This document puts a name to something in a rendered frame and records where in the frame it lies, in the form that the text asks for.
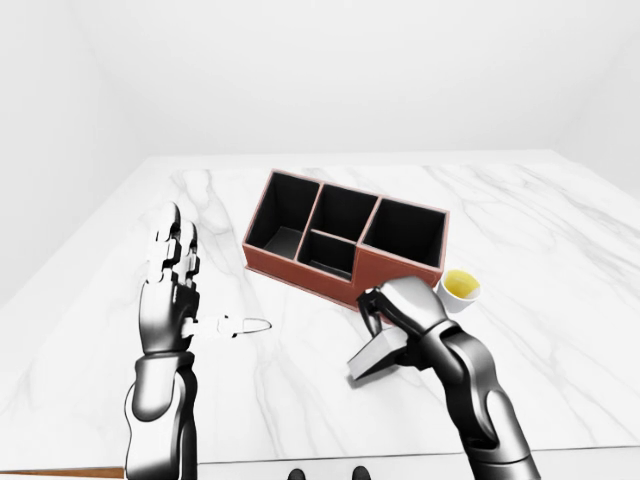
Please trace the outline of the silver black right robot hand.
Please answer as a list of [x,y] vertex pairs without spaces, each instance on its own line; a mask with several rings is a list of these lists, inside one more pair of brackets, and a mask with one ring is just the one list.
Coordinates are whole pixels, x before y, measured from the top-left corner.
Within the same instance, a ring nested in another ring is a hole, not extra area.
[[443,334],[457,325],[423,280],[416,276],[388,280],[363,292],[357,303],[372,338],[390,327],[398,327],[408,334],[406,352],[394,365],[420,370],[432,368],[448,381],[461,380],[460,362],[443,340]]

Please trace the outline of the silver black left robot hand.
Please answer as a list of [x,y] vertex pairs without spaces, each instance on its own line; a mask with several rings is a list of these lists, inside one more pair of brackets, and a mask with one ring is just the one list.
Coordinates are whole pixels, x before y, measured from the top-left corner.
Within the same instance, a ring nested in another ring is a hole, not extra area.
[[222,313],[199,317],[199,270],[197,227],[182,219],[170,201],[159,215],[140,296],[139,332],[146,355],[185,351],[194,337],[228,340],[272,328],[263,318]]

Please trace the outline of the red-brown desk caddy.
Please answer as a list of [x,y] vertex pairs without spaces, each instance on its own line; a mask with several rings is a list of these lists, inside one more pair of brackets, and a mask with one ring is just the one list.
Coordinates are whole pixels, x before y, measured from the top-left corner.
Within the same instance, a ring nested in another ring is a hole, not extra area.
[[443,275],[450,213],[272,170],[245,234],[248,269],[351,310],[365,290]]

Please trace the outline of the white cup with yellow inside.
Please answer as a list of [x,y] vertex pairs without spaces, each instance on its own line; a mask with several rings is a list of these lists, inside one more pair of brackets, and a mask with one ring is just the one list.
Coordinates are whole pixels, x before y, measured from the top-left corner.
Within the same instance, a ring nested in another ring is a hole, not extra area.
[[449,269],[443,273],[436,294],[449,313],[459,313],[472,305],[481,294],[479,280],[462,269]]

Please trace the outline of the brown wooden strip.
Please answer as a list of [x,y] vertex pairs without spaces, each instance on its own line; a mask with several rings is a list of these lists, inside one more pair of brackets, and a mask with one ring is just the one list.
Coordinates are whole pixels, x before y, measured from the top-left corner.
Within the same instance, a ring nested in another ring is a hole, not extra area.
[[97,467],[97,468],[77,468],[77,469],[14,470],[14,471],[0,471],[0,474],[123,479],[124,468],[123,467]]

